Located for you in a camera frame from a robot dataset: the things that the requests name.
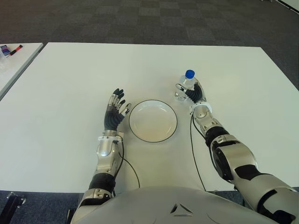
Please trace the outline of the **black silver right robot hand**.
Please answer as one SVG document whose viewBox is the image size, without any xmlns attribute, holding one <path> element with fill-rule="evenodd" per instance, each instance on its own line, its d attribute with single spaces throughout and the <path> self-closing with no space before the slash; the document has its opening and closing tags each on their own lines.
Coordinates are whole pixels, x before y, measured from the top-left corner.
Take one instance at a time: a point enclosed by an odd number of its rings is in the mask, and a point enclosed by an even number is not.
<svg viewBox="0 0 299 224">
<path fill-rule="evenodd" d="M 182 84 L 176 84 L 176 88 L 183 92 L 194 104 L 199 101 L 206 101 L 204 91 L 197 79 L 192 88 L 184 87 Z"/>
</svg>

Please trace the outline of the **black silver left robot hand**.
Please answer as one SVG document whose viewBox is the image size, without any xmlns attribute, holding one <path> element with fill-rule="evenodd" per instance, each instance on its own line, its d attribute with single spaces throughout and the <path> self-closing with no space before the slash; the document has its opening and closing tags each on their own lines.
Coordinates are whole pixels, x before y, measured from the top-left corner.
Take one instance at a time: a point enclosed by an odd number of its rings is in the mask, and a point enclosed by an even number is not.
<svg viewBox="0 0 299 224">
<path fill-rule="evenodd" d="M 125 116 L 131 110 L 131 104 L 128 103 L 121 111 L 120 108 L 126 103 L 126 100 L 121 100 L 124 97 L 124 90 L 117 88 L 114 90 L 107 104 L 107 109 L 104 117 L 104 130 L 117 131 L 118 125 L 123 121 Z"/>
</svg>

